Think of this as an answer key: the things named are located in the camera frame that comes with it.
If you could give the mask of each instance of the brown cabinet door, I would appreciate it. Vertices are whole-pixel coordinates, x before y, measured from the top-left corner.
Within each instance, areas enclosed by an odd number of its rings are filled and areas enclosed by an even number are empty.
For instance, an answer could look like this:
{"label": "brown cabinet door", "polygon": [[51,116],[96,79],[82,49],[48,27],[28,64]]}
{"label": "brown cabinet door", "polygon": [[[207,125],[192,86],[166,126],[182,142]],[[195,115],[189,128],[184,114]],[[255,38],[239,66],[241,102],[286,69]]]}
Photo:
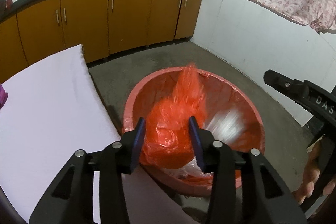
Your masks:
{"label": "brown cabinet door", "polygon": [[14,15],[0,24],[0,84],[27,66]]}
{"label": "brown cabinet door", "polygon": [[110,53],[145,46],[152,0],[109,0]]}
{"label": "brown cabinet door", "polygon": [[148,45],[174,39],[182,0],[152,0]]}
{"label": "brown cabinet door", "polygon": [[201,2],[202,0],[182,0],[175,39],[194,34]]}
{"label": "brown cabinet door", "polygon": [[83,44],[86,63],[109,56],[108,0],[61,0],[66,47]]}
{"label": "brown cabinet door", "polygon": [[59,0],[26,8],[17,14],[17,22],[29,65],[65,49]]}

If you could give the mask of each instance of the bolt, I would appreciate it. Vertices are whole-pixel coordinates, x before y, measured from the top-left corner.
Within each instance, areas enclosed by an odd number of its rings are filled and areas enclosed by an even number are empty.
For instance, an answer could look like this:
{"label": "bolt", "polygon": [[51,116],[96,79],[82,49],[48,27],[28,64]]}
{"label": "bolt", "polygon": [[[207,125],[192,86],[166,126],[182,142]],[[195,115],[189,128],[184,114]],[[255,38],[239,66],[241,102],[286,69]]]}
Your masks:
{"label": "bolt", "polygon": [[121,144],[121,142],[114,142],[113,144],[112,144],[112,147],[114,148],[114,149],[118,149],[118,148],[120,148],[120,147],[122,147],[123,145]]}
{"label": "bolt", "polygon": [[212,146],[213,146],[213,147],[220,148],[220,147],[223,146],[223,143],[222,143],[221,141],[214,141],[214,142],[212,143]]}
{"label": "bolt", "polygon": [[256,148],[252,148],[251,149],[251,154],[254,156],[258,156],[260,154],[260,151]]}
{"label": "bolt", "polygon": [[81,157],[81,156],[83,156],[84,155],[84,150],[82,150],[82,149],[79,149],[79,150],[77,150],[76,152],[75,152],[75,156],[76,157]]}

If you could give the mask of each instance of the cabinet handle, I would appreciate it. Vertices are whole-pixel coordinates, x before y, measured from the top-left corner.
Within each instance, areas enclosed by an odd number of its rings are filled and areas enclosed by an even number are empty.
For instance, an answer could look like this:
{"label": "cabinet handle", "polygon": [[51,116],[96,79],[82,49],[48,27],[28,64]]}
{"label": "cabinet handle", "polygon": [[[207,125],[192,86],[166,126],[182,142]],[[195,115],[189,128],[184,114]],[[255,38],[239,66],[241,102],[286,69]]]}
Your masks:
{"label": "cabinet handle", "polygon": [[57,20],[57,24],[59,25],[58,10],[56,10],[56,20]]}
{"label": "cabinet handle", "polygon": [[67,22],[67,14],[65,13],[65,8],[63,8],[63,12],[64,12],[64,21]]}

